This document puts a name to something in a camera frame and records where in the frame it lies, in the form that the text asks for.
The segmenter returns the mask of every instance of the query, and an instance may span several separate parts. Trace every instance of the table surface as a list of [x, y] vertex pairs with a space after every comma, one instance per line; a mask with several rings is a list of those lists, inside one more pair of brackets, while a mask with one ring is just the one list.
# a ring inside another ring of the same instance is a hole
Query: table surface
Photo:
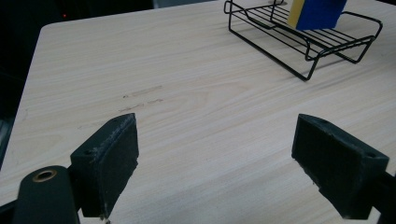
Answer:
[[223, 1], [44, 27], [0, 204], [16, 199], [25, 175], [69, 166], [71, 152], [107, 120], [134, 112], [139, 165], [113, 223], [376, 223], [375, 209], [367, 221], [341, 219], [290, 156], [305, 113], [390, 156], [388, 172], [396, 170], [396, 8], [349, 0], [346, 9], [381, 20], [383, 32], [361, 63], [330, 56], [307, 82], [231, 34]]

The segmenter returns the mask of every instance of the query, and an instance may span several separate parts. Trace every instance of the wooden table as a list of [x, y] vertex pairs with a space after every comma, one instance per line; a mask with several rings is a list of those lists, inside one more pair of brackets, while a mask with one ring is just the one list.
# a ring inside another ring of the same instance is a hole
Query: wooden table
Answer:
[[[290, 153], [305, 113], [387, 154], [396, 170], [396, 7], [349, 0], [346, 9], [380, 19], [383, 32], [361, 63], [323, 64], [308, 82], [232, 35], [223, 1], [44, 27], [0, 204], [16, 199], [25, 175], [70, 165], [107, 120], [135, 112], [139, 165], [113, 223], [344, 222]], [[345, 223], [377, 218], [373, 209]]]

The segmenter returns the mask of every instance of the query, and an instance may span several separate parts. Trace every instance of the sponge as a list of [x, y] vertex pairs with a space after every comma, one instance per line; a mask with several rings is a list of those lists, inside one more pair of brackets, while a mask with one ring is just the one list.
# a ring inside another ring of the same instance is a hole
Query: sponge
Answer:
[[331, 29], [347, 0], [294, 0], [288, 24], [296, 30]]

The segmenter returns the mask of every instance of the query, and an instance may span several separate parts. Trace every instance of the blue sponge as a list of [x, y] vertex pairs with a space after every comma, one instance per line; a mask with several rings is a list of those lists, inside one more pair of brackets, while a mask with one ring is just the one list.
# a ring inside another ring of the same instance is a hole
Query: blue sponge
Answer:
[[334, 28], [347, 0], [294, 0], [288, 24], [297, 30]]

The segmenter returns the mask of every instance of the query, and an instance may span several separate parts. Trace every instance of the wire dish rack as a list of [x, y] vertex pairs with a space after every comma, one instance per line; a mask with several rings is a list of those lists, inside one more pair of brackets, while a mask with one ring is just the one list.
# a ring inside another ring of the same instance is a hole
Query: wire dish rack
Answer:
[[[363, 23], [373, 22], [374, 24], [377, 24], [377, 27], [375, 26], [375, 30], [373, 31], [374, 34], [364, 37], [354, 37], [335, 29], [297, 31], [287, 25], [289, 11], [283, 8], [284, 4], [284, 0], [282, 0], [274, 1], [273, 4], [267, 6], [244, 8], [237, 5], [234, 0], [227, 0], [224, 3], [224, 13], [229, 15], [228, 27], [230, 32], [237, 35], [245, 42], [249, 43], [249, 45], [264, 53], [269, 58], [282, 65], [284, 68], [304, 81], [307, 81], [312, 77], [312, 74], [318, 65], [319, 59], [331, 54], [334, 54], [351, 63], [359, 63], [364, 54], [367, 52], [367, 49], [370, 48], [373, 41], [375, 41], [375, 39], [378, 37], [383, 26], [382, 22], [377, 19], [344, 11], [342, 13], [342, 17], [350, 16], [361, 20], [360, 22]], [[267, 50], [253, 43], [252, 40], [240, 34], [240, 32], [236, 32], [232, 28], [233, 19], [236, 18], [240, 21], [250, 24], [254, 28], [266, 33], [267, 35], [303, 54], [304, 59], [307, 62], [312, 62], [308, 72], [305, 73], [305, 75], [297, 72], [295, 69], [281, 61], [278, 57], [274, 56]], [[356, 59], [352, 59], [341, 53], [343, 50], [356, 47], [362, 47], [359, 56], [355, 57]]]

